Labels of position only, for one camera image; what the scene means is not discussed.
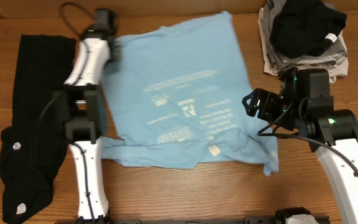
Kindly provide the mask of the light blue printed t-shirt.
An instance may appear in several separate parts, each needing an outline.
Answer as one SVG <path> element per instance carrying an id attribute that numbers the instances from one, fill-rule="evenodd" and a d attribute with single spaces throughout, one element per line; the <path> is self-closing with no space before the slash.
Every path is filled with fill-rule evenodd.
<path id="1" fill-rule="evenodd" d="M 242 99 L 252 92 L 232 16 L 221 12 L 118 39 L 103 74 L 117 139 L 102 157 L 130 167 L 192 169 L 240 161 L 278 171 L 278 144 L 257 132 Z"/>

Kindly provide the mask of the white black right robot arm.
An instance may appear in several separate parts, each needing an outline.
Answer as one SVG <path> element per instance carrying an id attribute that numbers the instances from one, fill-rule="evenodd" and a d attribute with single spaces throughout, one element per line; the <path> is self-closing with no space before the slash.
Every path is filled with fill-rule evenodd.
<path id="1" fill-rule="evenodd" d="M 299 139 L 316 154 L 333 190 L 342 221 L 358 223 L 358 121 L 335 110 L 329 74 L 321 68 L 279 72 L 280 93 L 256 88 L 242 104 L 247 115 L 268 122 L 261 137 Z"/>

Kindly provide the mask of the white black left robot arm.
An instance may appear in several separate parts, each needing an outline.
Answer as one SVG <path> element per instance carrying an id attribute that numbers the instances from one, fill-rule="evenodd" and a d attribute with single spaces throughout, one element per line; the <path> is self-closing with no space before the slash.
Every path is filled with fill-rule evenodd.
<path id="1" fill-rule="evenodd" d="M 100 87 L 105 66 L 115 62 L 115 13 L 97 9 L 94 22 L 78 34 L 78 56 L 63 88 L 54 92 L 57 118 L 75 162 L 79 193 L 77 223 L 110 223 L 101 150 L 108 118 Z"/>

